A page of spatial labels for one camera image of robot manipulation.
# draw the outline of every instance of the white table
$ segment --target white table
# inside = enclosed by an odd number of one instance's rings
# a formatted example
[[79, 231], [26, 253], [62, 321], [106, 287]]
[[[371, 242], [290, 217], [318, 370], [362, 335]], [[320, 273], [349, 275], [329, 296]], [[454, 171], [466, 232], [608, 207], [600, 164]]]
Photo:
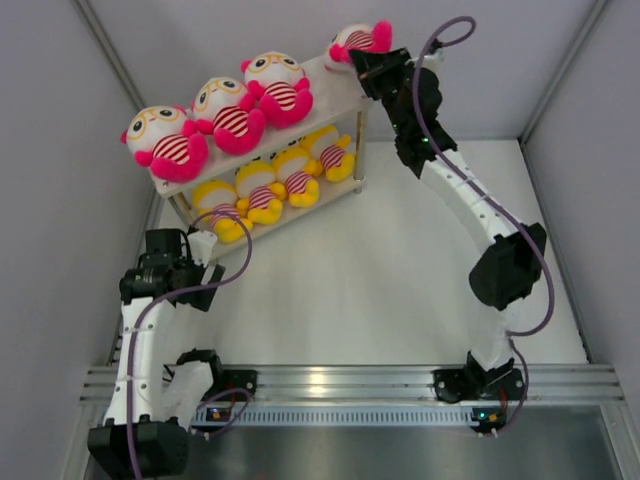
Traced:
[[[366, 185], [255, 243], [252, 262], [222, 287], [207, 314], [182, 309], [171, 335], [214, 347], [231, 364], [453, 364], [471, 345], [470, 322], [490, 321], [467, 276], [480, 253], [446, 205], [398, 160], [391, 142], [367, 146]], [[542, 221], [516, 141], [461, 142], [465, 160], [525, 223]], [[161, 226], [180, 226], [165, 205]], [[234, 272], [245, 249], [223, 257]], [[556, 311], [539, 335], [518, 340], [531, 363], [585, 363], [586, 356], [547, 245]], [[547, 305], [541, 280], [520, 328]], [[197, 324], [185, 329], [186, 322]]]

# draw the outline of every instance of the gray floor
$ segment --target gray floor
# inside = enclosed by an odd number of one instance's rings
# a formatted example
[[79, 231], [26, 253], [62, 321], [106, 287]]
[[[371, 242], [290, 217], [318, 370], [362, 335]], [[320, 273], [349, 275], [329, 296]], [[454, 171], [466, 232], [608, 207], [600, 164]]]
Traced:
[[[245, 428], [194, 438], [181, 479], [609, 480], [620, 478], [597, 409], [528, 408], [499, 439], [464, 429]], [[94, 475], [94, 479], [103, 479]]]

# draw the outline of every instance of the gray panel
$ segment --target gray panel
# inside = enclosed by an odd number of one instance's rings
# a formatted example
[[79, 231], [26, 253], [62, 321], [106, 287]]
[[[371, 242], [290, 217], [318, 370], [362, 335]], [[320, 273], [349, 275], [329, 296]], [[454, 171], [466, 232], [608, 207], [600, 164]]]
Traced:
[[132, 111], [66, 0], [0, 15], [0, 477], [56, 478], [150, 195]]
[[[265, 50], [320, 55], [349, 23], [388, 18], [394, 44], [417, 54], [442, 22], [473, 15], [477, 33], [446, 54], [442, 120], [459, 136], [507, 138], [522, 132], [592, 0], [92, 3], [150, 103], [190, 103], [210, 76], [238, 76], [243, 59]], [[379, 108], [371, 129], [371, 138], [391, 135]]]
[[446, 428], [236, 429], [194, 438], [173, 478], [613, 480], [611, 458], [599, 410], [531, 408], [497, 440]]
[[612, 2], [528, 144], [530, 169], [597, 361], [640, 421], [640, 3]]

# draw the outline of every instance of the shelf leg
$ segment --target shelf leg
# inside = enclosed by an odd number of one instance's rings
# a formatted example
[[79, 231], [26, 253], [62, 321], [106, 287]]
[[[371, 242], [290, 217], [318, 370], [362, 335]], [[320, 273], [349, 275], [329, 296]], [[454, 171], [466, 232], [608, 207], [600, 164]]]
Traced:
[[[356, 136], [356, 168], [353, 172], [353, 178], [355, 180], [364, 180], [364, 162], [366, 155], [366, 143], [367, 143], [367, 121], [369, 115], [369, 108], [358, 111], [357, 119], [357, 136]], [[362, 192], [362, 187], [358, 187], [354, 190], [355, 193]]]
[[178, 193], [169, 197], [169, 204], [171, 204], [173, 209], [176, 211], [185, 227], [189, 227], [196, 219], [193, 215], [193, 210], [191, 210], [191, 205], [189, 205], [189, 202], [183, 193]]

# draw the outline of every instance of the upper shelf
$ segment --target upper shelf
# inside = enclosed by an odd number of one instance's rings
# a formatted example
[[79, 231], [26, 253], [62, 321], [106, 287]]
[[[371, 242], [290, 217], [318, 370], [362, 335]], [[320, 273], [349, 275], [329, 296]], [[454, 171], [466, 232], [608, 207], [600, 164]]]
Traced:
[[162, 197], [170, 197], [187, 191], [202, 182], [235, 169], [257, 156], [270, 154], [284, 147], [292, 139], [334, 123], [368, 106], [369, 100], [352, 73], [327, 71], [321, 56], [304, 62], [302, 66], [311, 80], [311, 92], [314, 97], [313, 110], [302, 122], [283, 130], [267, 127], [260, 145], [246, 155], [236, 157], [227, 155], [218, 148], [212, 148], [212, 157], [214, 158], [209, 159], [198, 178], [191, 182], [166, 182], [151, 175], [158, 193]]

